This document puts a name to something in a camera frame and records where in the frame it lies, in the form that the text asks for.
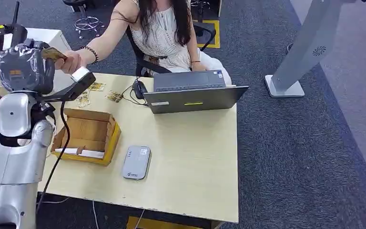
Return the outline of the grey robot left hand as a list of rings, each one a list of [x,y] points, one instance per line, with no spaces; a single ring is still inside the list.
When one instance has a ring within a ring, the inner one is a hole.
[[[42,56],[42,51],[49,47],[45,42],[26,39],[23,43],[0,51],[2,86],[9,92],[51,93],[55,74],[54,61]]]

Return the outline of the person's right hand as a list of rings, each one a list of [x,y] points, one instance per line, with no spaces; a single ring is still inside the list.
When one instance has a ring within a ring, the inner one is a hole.
[[[77,51],[67,51],[66,59],[58,59],[55,62],[55,69],[62,70],[64,73],[73,74],[81,67],[82,58]]]

